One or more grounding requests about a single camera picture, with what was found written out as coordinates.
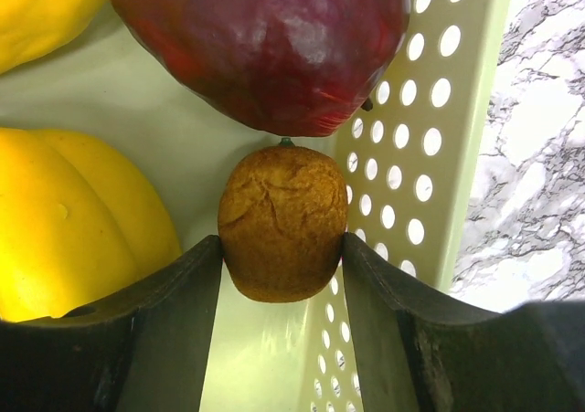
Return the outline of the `brown toy kiwi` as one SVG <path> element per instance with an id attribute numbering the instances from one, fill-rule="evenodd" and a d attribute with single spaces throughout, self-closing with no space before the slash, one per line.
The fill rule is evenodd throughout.
<path id="1" fill-rule="evenodd" d="M 333 278 L 346 232 L 346 181 L 329 156 L 283 138 L 244 157 L 218 206 L 223 258 L 259 302 L 302 301 Z"/>

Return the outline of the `yellow toy banana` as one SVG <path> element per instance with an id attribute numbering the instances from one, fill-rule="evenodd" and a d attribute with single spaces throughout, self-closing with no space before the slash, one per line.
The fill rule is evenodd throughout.
<path id="1" fill-rule="evenodd" d="M 1 131 L 1 317 L 58 318 L 181 254 L 153 185 L 81 132 Z"/>

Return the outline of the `dark red toy apple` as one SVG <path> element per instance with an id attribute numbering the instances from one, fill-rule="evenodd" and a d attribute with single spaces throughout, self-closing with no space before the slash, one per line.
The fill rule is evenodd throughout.
<path id="1" fill-rule="evenodd" d="M 325 137 L 397 54 L 410 0 L 111 0 L 133 37 L 185 87 L 252 129 Z"/>

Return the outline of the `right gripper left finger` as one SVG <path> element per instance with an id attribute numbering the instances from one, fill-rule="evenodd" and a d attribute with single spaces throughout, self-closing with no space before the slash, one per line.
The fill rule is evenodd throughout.
<path id="1" fill-rule="evenodd" d="M 221 271 L 210 235 L 61 318 L 2 322 L 2 410 L 197 411 Z"/>

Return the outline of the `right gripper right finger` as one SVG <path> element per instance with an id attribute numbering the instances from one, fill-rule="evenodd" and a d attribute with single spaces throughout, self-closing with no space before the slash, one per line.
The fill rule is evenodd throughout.
<path id="1" fill-rule="evenodd" d="M 343 279 L 367 411 L 581 411 L 584 304 L 489 312 L 391 266 L 354 234 Z"/>

